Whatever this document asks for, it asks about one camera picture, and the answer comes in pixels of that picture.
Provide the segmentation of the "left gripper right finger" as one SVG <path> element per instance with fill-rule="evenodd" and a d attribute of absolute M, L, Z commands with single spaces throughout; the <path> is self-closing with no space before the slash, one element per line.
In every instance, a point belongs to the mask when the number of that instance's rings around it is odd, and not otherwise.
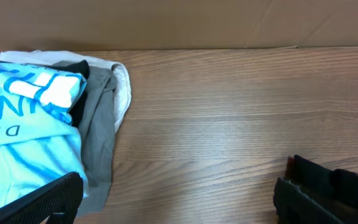
<path fill-rule="evenodd" d="M 289 157 L 273 204 L 284 224 L 358 224 L 358 173 Z"/>

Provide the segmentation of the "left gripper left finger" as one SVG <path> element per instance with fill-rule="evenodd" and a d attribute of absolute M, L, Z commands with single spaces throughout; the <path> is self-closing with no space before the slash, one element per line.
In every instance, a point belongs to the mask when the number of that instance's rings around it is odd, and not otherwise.
<path fill-rule="evenodd" d="M 83 199 L 83 179 L 70 172 L 0 208 L 0 224 L 72 224 Z"/>

